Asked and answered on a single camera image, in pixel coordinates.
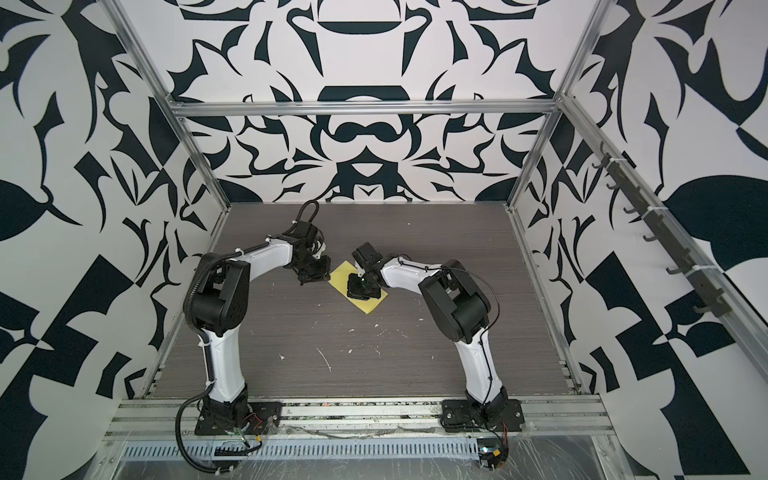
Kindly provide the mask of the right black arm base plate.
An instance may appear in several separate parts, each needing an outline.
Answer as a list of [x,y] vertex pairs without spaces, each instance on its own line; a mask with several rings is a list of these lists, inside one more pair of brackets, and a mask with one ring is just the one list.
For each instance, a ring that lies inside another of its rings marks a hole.
[[439,422],[449,433],[474,432],[490,429],[501,433],[520,432],[525,423],[521,403],[516,399],[501,398],[482,406],[474,400],[443,400]]

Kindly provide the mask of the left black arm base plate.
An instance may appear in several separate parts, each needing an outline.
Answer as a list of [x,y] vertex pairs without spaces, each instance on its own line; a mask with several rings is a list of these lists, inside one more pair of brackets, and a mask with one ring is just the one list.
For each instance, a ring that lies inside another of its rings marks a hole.
[[281,402],[220,403],[205,399],[194,433],[198,436],[233,434],[261,435],[275,430],[281,421]]

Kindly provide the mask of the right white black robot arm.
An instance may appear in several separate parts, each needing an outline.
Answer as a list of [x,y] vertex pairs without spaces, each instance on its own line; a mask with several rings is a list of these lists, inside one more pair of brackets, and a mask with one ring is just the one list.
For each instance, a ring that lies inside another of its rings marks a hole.
[[348,276],[348,295],[370,300],[387,288],[419,294],[438,330],[457,349],[468,401],[485,418],[498,416],[506,389],[490,351],[491,302],[472,274],[456,260],[424,264],[403,255],[384,256],[369,243],[354,250],[352,257],[356,272]]

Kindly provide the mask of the yellow square paper sheet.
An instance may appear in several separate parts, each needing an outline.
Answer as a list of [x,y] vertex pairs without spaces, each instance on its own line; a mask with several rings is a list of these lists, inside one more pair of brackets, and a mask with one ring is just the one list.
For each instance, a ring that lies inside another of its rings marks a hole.
[[348,293],[348,280],[350,274],[357,274],[357,268],[348,261],[344,261],[335,270],[330,273],[330,280],[328,283],[342,295],[342,297],[365,314],[370,314],[381,302],[383,302],[388,293],[385,290],[381,290],[379,298],[372,298],[369,300],[353,299],[347,295]]

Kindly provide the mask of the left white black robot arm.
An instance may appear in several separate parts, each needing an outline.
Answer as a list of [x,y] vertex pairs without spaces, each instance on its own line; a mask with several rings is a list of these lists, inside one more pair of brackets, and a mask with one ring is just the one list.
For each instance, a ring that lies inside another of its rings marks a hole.
[[203,412],[233,426],[242,425],[249,414],[239,329],[250,282],[276,269],[293,271],[302,285],[328,280],[330,257],[322,232],[311,222],[295,220],[286,232],[256,246],[204,255],[183,302],[185,321],[203,351]]

